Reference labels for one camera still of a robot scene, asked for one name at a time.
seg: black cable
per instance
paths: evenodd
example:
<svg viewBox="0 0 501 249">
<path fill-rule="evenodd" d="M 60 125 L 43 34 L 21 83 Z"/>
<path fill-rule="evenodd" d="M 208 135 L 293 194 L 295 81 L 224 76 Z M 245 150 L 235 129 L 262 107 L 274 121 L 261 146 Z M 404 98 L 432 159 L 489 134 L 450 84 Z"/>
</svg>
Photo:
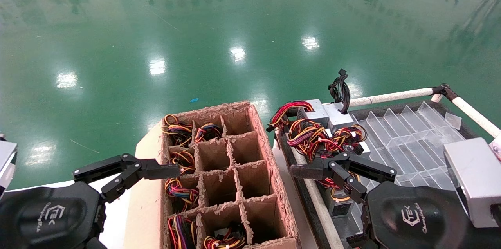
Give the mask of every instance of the black cable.
<svg viewBox="0 0 501 249">
<path fill-rule="evenodd" d="M 494 217 L 494 220 L 496 221 L 497 225 L 501 227 L 501 204 L 491 205 L 490 213 L 492 214 L 492 217 Z"/>
<path fill-rule="evenodd" d="M 331 92 L 334 103 L 343 103 L 343 108 L 339 110 L 342 114 L 348 113 L 351 99 L 350 89 L 345 83 L 347 77 L 348 75 L 346 74 L 346 71 L 341 69 L 339 71 L 339 77 L 337 77 L 334 82 L 327 87 L 329 92 Z"/>
</svg>

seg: wire harness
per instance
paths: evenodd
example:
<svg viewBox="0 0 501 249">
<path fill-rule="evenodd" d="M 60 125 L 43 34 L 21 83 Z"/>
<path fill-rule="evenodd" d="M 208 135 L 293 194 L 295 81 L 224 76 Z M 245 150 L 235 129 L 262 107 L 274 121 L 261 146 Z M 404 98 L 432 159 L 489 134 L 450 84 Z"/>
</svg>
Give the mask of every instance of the wire harness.
<svg viewBox="0 0 501 249">
<path fill-rule="evenodd" d="M 195 158 L 188 151 L 172 152 L 169 164 L 178 164 L 181 167 L 181 175 L 195 172 Z"/>
<path fill-rule="evenodd" d="M 162 132 L 172 140 L 173 145 L 188 147 L 191 141 L 191 130 L 193 125 L 180 122 L 174 115 L 166 115 L 163 118 L 164 126 Z"/>
<path fill-rule="evenodd" d="M 222 137 L 222 128 L 216 124 L 204 124 L 196 131 L 195 142 L 208 141 L 213 138 Z"/>
<path fill-rule="evenodd" d="M 350 89 L 345 83 L 347 77 L 348 75 L 346 74 L 346 71 L 341 69 L 339 71 L 339 77 L 337 77 L 334 82 L 327 87 L 334 99 L 334 103 L 343 103 L 343 108 L 340 112 L 345 115 L 348 113 L 351 99 Z"/>
<path fill-rule="evenodd" d="M 270 123 L 268 124 L 268 132 L 274 129 L 283 129 L 285 126 L 289 125 L 289 120 L 287 117 L 287 112 L 293 108 L 304 107 L 306 112 L 313 111 L 313 107 L 306 101 L 291 101 L 285 103 L 281 108 L 277 110 L 275 115 L 270 119 Z"/>
<path fill-rule="evenodd" d="M 241 249 L 247 242 L 245 229 L 242 224 L 231 222 L 226 234 L 216 237 L 207 236 L 204 240 L 205 249 Z"/>
<path fill-rule="evenodd" d="M 170 239 L 174 249 L 195 249 L 195 223 L 189 219 L 175 215 L 168 219 Z"/>
</svg>

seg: silver power supply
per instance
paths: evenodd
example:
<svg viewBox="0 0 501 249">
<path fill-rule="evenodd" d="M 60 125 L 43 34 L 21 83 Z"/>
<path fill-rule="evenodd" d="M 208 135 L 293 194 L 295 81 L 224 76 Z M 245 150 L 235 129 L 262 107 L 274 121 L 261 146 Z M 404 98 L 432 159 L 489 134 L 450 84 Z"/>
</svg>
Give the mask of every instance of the silver power supply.
<svg viewBox="0 0 501 249">
<path fill-rule="evenodd" d="M 327 128 L 329 115 L 327 115 L 322 102 L 320 102 L 319 99 L 306 100 L 306 102 L 313 107 L 313 111 L 306 112 L 303 107 L 299 107 L 297 110 L 297 118 L 310 119 L 315 123 L 321 124 L 324 128 Z"/>
<path fill-rule="evenodd" d="M 14 177 L 17 147 L 16 143 L 0 140 L 0 198 Z"/>
<path fill-rule="evenodd" d="M 497 227 L 490 206 L 501 203 L 501 162 L 483 138 L 444 144 L 449 177 L 477 228 Z"/>
</svg>

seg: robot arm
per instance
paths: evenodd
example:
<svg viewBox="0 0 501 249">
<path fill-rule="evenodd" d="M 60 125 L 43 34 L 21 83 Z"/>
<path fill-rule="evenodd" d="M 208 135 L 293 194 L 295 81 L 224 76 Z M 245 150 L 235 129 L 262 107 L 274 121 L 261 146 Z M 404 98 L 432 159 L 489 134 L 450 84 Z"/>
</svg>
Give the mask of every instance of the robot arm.
<svg viewBox="0 0 501 249">
<path fill-rule="evenodd" d="M 120 173 L 101 193 L 88 183 Z M 2 249 L 106 249 L 99 242 L 105 203 L 115 201 L 141 179 L 179 177 L 178 165 L 122 154 L 73 171 L 75 183 L 8 192 L 0 200 Z"/>
<path fill-rule="evenodd" d="M 381 184 L 367 193 L 347 171 Z M 395 185 L 395 170 L 355 154 L 344 152 L 334 158 L 316 158 L 309 165 L 292 165 L 290 173 L 315 180 L 331 177 L 355 202 L 363 204 L 363 232 L 346 238 L 353 248 L 501 248 L 499 228 L 474 227 L 455 191 Z"/>
</svg>

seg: black wire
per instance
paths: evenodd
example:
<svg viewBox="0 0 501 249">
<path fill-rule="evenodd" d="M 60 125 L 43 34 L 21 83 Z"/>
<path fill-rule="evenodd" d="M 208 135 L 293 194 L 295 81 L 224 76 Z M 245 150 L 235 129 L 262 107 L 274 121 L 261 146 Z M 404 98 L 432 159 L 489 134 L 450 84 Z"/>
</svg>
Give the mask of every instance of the black wire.
<svg viewBox="0 0 501 249">
<path fill-rule="evenodd" d="M 339 110 L 342 114 L 348 113 L 351 99 L 350 89 L 345 83 L 347 77 L 348 75 L 346 74 L 346 71 L 341 69 L 339 71 L 339 77 L 337 77 L 334 82 L 327 87 L 329 92 L 331 92 L 334 103 L 343 103 L 343 108 Z"/>
</svg>

